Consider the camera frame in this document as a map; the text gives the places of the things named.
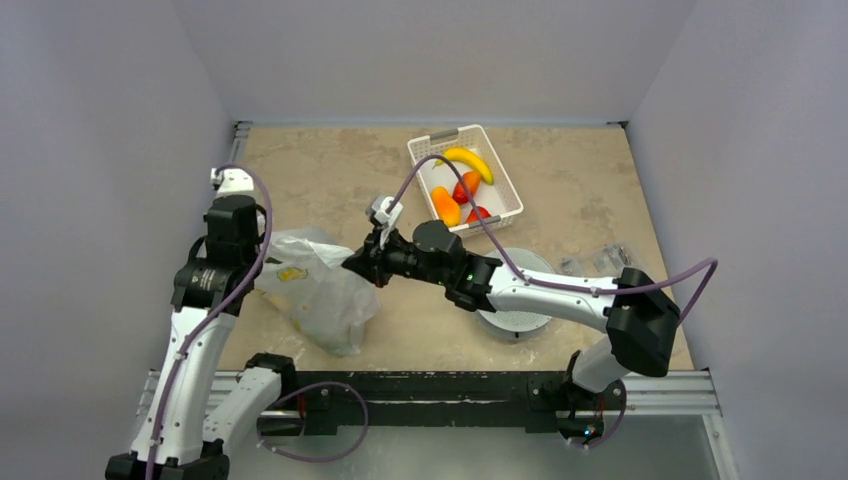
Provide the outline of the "white plastic bag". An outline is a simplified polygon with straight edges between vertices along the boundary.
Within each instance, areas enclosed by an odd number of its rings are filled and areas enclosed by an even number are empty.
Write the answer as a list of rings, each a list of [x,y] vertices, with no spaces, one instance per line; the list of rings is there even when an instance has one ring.
[[[346,270],[353,251],[320,227],[275,231],[255,289],[328,354],[360,353],[365,325],[379,311],[376,288]]]

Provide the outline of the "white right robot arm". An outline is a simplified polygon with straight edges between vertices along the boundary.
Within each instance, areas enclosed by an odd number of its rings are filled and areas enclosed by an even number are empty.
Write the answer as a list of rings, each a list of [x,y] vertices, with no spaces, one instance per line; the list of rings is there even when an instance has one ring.
[[[661,378],[669,371],[681,312],[638,269],[598,278],[514,270],[506,254],[474,253],[437,220],[420,224],[409,240],[376,227],[342,265],[378,288],[395,275],[441,286],[447,300],[469,312],[541,314],[604,333],[577,353],[561,381],[564,399],[576,407],[629,373]]]

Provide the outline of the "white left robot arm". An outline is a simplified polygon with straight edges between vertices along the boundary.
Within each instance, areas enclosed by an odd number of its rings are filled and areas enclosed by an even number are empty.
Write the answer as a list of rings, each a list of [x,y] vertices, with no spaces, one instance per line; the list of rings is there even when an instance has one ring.
[[[297,399],[293,360],[258,353],[223,401],[208,406],[226,340],[268,247],[258,221],[264,212],[245,194],[219,197],[207,210],[207,232],[174,278],[168,350],[150,408],[130,450],[108,460],[106,478],[225,479],[232,452],[260,413]]]

